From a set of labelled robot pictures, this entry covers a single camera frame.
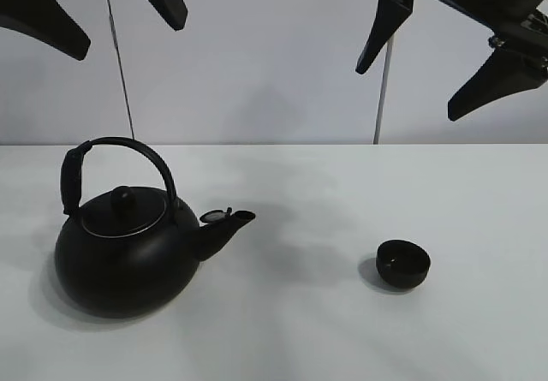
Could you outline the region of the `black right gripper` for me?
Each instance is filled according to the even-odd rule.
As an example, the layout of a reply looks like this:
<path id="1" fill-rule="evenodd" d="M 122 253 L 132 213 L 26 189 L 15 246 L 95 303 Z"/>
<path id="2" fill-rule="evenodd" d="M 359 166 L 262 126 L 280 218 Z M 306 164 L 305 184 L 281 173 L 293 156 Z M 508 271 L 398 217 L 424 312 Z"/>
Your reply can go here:
<path id="1" fill-rule="evenodd" d="M 480 107 L 547 82 L 547 15 L 544 0 L 438 0 L 487 27 L 494 50 L 448 102 L 457 121 Z M 414 0 L 378 0 L 376 15 L 355 71 L 364 74 L 387 42 L 413 13 Z"/>

